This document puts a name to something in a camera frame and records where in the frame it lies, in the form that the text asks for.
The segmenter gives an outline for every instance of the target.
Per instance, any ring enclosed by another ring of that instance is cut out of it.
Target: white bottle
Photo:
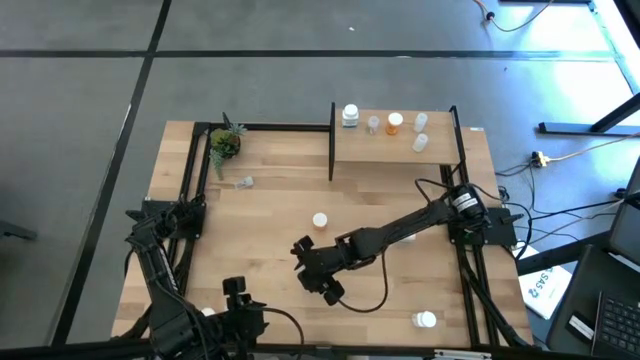
[[[356,127],[358,126],[358,107],[349,104],[342,109],[342,127]]]
[[[427,116],[427,114],[425,113],[418,114],[418,116],[416,116],[416,121],[413,124],[413,131],[422,132],[422,130],[424,130],[424,127],[427,125],[427,120],[429,120],[429,117]]]
[[[427,135],[420,134],[416,137],[416,141],[413,142],[413,146],[411,146],[411,148],[415,152],[421,152],[422,150],[424,150],[425,146],[427,146],[428,141],[429,138],[427,137]]]
[[[423,311],[411,315],[411,321],[415,327],[434,327],[436,326],[436,316],[430,311]]]

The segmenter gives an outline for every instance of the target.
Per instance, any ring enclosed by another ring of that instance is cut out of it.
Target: gray floor
[[[59,0],[43,11],[37,1],[4,1],[0,49],[145,49],[161,1],[111,4]],[[175,1],[160,48],[607,50],[584,6],[554,5],[532,27],[502,34],[483,29],[470,0],[323,4]],[[487,4],[505,26],[540,7]],[[0,218],[40,234],[35,242],[0,244],[0,285],[7,289],[0,298],[0,347],[46,341],[140,65],[139,59],[0,60]],[[540,136],[534,127],[541,121],[592,122],[630,96],[613,61],[156,59],[70,340],[109,336],[131,226],[124,210],[138,207],[146,193],[167,120],[217,121],[226,111],[234,121],[325,123],[331,101],[434,110],[455,104],[463,125],[487,130],[494,165],[502,169],[533,150],[560,156],[609,140]],[[626,141],[537,171],[537,208],[608,199],[626,185],[639,145]],[[524,179],[501,183],[514,201],[530,201]],[[550,230],[566,221],[535,226]],[[600,217],[566,232],[580,238],[610,221]],[[567,241],[550,237],[536,248]]]

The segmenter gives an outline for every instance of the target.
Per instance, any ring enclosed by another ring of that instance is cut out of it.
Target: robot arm
[[[267,323],[265,304],[243,294],[243,277],[225,279],[223,292],[228,296],[226,312],[204,316],[180,296],[167,261],[162,240],[171,237],[196,219],[204,198],[189,203],[179,201],[172,207],[141,219],[126,241],[140,260],[153,308],[149,317],[151,345],[162,358],[226,358],[220,345],[236,345],[236,358],[246,357]]]
[[[337,237],[336,245],[313,248],[313,241],[305,236],[293,245],[291,253],[298,258],[296,270],[302,286],[318,292],[329,305],[335,305],[345,291],[333,275],[341,270],[355,270],[372,264],[388,246],[432,226],[449,224],[457,231],[473,234],[491,226],[488,210],[473,185],[463,184],[449,189],[438,200],[379,228],[360,228]],[[500,314],[491,298],[480,286],[478,278],[466,259],[461,271],[512,346],[527,346]]]

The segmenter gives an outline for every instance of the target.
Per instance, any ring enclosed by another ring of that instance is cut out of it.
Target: white cap
[[[216,313],[212,308],[203,308],[201,312],[204,316],[211,316]]]
[[[393,126],[400,126],[402,124],[402,115],[400,113],[389,114],[389,124]]]
[[[436,326],[436,316],[430,311],[423,311],[411,316],[413,325],[417,327],[434,327]]]
[[[328,221],[329,219],[324,213],[317,213],[313,215],[313,226],[317,228],[324,228],[325,226],[327,226]]]
[[[349,117],[358,115],[358,107],[353,104],[349,104],[345,106],[343,111],[344,111],[344,114]]]

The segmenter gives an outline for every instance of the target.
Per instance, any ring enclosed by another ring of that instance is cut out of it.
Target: small plant
[[[216,175],[218,176],[218,180],[224,180],[224,176],[222,175],[222,164],[224,163],[224,158],[220,155],[219,152],[211,149],[211,154],[209,155],[211,159],[211,163],[213,164],[213,168],[216,170]]]
[[[215,129],[211,135],[211,152],[209,159],[216,170],[219,180],[223,179],[222,164],[226,159],[231,159],[240,152],[240,137],[243,136],[247,129],[242,124],[234,124],[229,121],[227,114],[222,113],[222,118],[226,129]]]

